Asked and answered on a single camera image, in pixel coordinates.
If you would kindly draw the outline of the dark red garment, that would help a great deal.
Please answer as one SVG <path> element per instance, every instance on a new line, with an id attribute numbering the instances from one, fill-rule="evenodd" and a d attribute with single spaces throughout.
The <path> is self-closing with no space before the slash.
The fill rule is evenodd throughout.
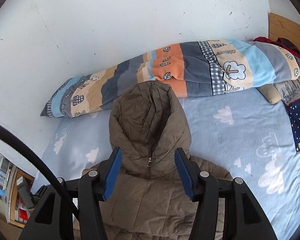
<path id="1" fill-rule="evenodd" d="M 264 42 L 264 43 L 270 43 L 277 45 L 279 47 L 282 47 L 286 50 L 288 50 L 290 53 L 292 53 L 294 56 L 300 59 L 300 50 L 296 47 L 295 44 L 293 44 L 290 40 L 286 38 L 279 37 L 276 41 L 273 41 L 266 37 L 257 37 L 253 40 L 254 42 Z"/>

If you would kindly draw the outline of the light blue cloud bedsheet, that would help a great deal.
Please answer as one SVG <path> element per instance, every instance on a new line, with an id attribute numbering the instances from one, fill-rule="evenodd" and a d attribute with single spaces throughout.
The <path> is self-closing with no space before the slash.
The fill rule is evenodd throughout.
<path id="1" fill-rule="evenodd" d="M 190 153 L 226 168 L 247 183 L 278 239 L 300 235 L 300 152 L 285 105 L 257 89 L 180 100 L 188 120 Z M 107 159 L 110 111 L 62 118 L 43 162 L 57 177 L 81 176 Z"/>

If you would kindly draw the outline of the beige small pillow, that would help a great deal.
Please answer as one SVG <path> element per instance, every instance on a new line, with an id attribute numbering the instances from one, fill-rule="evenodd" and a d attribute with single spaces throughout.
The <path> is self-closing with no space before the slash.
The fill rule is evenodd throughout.
<path id="1" fill-rule="evenodd" d="M 274 105 L 282 100 L 282 96 L 273 84 L 267 84 L 257 88 L 266 100 Z"/>

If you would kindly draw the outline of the patchwork rolled quilt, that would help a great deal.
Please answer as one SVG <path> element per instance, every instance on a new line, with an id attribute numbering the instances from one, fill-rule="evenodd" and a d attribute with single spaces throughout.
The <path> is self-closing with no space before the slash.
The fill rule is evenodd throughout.
<path id="1" fill-rule="evenodd" d="M 128 89 L 161 81 L 179 98 L 213 96 L 300 77 L 300 59 L 274 44 L 207 40 L 172 44 L 65 81 L 41 115 L 74 118 L 108 109 Z"/>

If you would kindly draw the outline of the grey printed pillow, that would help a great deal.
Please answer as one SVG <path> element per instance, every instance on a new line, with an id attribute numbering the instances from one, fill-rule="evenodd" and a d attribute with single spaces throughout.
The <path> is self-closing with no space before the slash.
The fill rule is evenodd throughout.
<path id="1" fill-rule="evenodd" d="M 300 77 L 296 80 L 284 81 L 274 85 L 281 94 L 282 101 L 289 106 L 300 100 Z"/>

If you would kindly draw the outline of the wooden side shelf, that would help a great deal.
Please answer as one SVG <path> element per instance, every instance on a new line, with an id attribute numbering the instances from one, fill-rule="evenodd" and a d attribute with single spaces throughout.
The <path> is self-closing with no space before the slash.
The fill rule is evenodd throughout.
<path id="1" fill-rule="evenodd" d="M 18 180 L 26 181 L 29 188 L 34 182 L 33 176 L 0 154 L 0 219 L 22 229 L 30 217 L 30 212 L 18 192 Z"/>

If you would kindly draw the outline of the brown quilted hooded jacket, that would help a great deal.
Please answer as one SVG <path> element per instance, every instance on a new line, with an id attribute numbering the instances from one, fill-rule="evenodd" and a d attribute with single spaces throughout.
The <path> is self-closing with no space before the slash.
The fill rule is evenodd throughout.
<path id="1" fill-rule="evenodd" d="M 174 153 L 189 152 L 191 132 L 171 87 L 147 81 L 124 92 L 112 107 L 109 134 L 122 164 L 100 205 L 108 239 L 188 239 L 197 203 L 184 192 Z"/>

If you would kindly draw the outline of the wooden headboard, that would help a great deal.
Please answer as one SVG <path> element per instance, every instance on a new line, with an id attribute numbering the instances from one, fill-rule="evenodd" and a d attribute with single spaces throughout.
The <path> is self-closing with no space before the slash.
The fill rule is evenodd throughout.
<path id="1" fill-rule="evenodd" d="M 290 40 L 300 50 L 300 25 L 280 15 L 270 12 L 268 14 L 268 37 L 275 41 L 279 37 Z"/>

